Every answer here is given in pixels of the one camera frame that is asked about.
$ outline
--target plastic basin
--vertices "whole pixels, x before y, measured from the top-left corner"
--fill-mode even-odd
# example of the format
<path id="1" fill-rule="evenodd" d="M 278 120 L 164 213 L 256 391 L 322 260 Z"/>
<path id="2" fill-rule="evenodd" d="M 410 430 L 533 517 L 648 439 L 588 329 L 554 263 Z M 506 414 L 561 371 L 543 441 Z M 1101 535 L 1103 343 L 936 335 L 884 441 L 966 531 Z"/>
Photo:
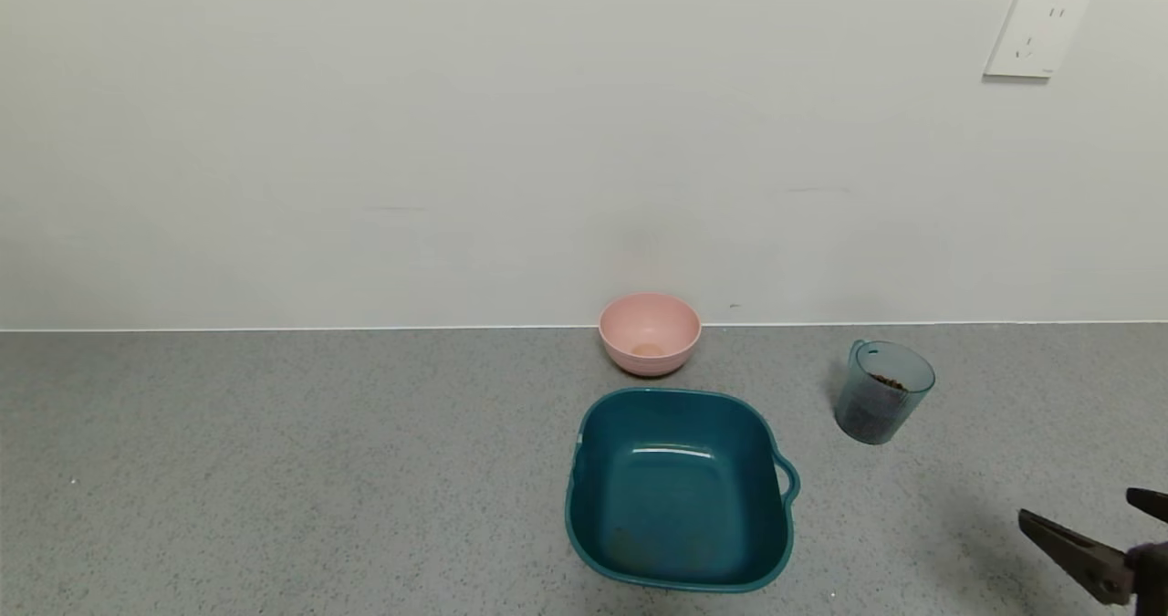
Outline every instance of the plastic basin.
<path id="1" fill-rule="evenodd" d="M 742 593 L 786 566 L 798 494 L 799 475 L 742 400 L 628 388 L 580 423 L 564 519 L 576 553 L 602 575 Z"/>

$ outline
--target measuring cup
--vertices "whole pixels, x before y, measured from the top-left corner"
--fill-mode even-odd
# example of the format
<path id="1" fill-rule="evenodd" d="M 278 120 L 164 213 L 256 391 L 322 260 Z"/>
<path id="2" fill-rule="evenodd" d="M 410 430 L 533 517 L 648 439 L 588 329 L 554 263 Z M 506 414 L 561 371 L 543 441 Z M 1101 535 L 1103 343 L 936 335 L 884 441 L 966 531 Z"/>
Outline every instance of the measuring cup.
<path id="1" fill-rule="evenodd" d="M 933 367 L 912 349 L 897 342 L 856 340 L 848 354 L 848 382 L 835 404 L 835 421 L 861 443 L 887 443 L 936 382 Z"/>

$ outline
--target basin handle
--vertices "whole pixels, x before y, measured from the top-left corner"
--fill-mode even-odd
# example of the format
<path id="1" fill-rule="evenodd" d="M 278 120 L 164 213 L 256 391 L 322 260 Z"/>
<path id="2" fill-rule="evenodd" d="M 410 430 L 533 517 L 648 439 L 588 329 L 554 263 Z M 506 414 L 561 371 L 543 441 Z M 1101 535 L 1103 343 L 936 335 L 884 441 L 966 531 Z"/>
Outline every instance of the basin handle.
<path id="1" fill-rule="evenodd" d="M 791 503 L 799 497 L 799 473 L 795 471 L 795 466 L 791 465 L 791 462 L 779 454 L 778 449 L 774 449 L 774 463 L 787 475 L 787 482 L 791 484 L 787 486 L 787 492 L 780 496 L 783 498 L 784 506 L 790 506 Z"/>

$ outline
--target electrical outlet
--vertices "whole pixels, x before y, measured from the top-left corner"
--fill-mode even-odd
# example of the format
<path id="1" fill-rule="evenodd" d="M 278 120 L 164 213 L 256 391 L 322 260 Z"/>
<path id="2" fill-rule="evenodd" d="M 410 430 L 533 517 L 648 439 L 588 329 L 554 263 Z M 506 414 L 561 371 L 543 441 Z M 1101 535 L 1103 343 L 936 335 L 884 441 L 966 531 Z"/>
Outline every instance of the electrical outlet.
<path id="1" fill-rule="evenodd" d="M 986 75 L 1045 78 L 1055 75 L 1089 1 L 1014 0 L 989 55 Z"/>

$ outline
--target gray countertop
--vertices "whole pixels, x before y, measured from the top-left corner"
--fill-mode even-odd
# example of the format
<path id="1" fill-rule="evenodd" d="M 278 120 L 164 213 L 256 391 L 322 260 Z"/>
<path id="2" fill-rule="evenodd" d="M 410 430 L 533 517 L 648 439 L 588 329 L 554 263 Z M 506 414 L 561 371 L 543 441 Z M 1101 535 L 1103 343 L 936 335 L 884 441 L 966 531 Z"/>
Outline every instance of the gray countertop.
<path id="1" fill-rule="evenodd" d="M 854 338 L 939 383 L 888 445 L 829 394 Z M 1015 525 L 1168 539 L 1168 325 L 708 328 L 659 381 L 592 330 L 0 335 L 0 611 L 1117 614 Z M 739 396 L 799 469 L 791 562 L 744 595 L 590 570 L 580 417 L 638 383 Z"/>

